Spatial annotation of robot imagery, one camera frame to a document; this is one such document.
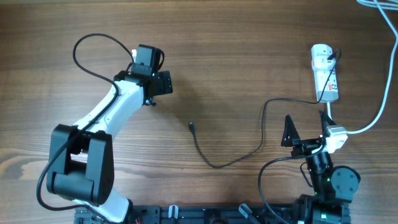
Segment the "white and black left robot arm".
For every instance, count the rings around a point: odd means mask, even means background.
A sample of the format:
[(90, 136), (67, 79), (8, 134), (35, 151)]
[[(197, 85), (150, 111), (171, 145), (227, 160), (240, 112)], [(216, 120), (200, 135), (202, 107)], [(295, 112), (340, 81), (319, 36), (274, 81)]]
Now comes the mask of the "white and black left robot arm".
[(113, 140), (128, 119), (153, 98), (173, 92), (168, 71), (161, 71), (164, 52), (140, 45), (132, 62), (110, 80), (111, 88), (95, 108), (75, 124), (59, 124), (52, 132), (50, 155), (37, 185), (85, 208), (106, 223), (127, 223), (132, 202), (114, 188)]

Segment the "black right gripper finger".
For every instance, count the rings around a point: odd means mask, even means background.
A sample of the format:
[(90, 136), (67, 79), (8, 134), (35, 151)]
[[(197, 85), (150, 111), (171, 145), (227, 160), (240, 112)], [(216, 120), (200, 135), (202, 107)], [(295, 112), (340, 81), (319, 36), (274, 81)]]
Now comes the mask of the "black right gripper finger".
[(284, 132), (282, 135), (281, 146), (293, 147), (300, 144), (300, 136), (294, 125), (291, 115), (285, 117)]
[(320, 114), (320, 120), (321, 120), (321, 126), (322, 126), (322, 134), (327, 134), (326, 128), (328, 126), (333, 126), (336, 123), (327, 115), (326, 112), (320, 110), (319, 114)]

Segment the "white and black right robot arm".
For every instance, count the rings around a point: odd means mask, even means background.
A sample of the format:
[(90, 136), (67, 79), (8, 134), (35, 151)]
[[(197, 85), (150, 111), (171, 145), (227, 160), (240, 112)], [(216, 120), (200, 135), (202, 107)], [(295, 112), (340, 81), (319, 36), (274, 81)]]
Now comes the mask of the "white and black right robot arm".
[(314, 195), (301, 195), (294, 202), (294, 223), (350, 224), (349, 204), (358, 189), (361, 176), (348, 166), (334, 166), (331, 154), (342, 148), (348, 132), (323, 111), (320, 112), (322, 134), (313, 139), (301, 139), (292, 117), (285, 117), (281, 145), (291, 147), (294, 159), (303, 157), (307, 165)]

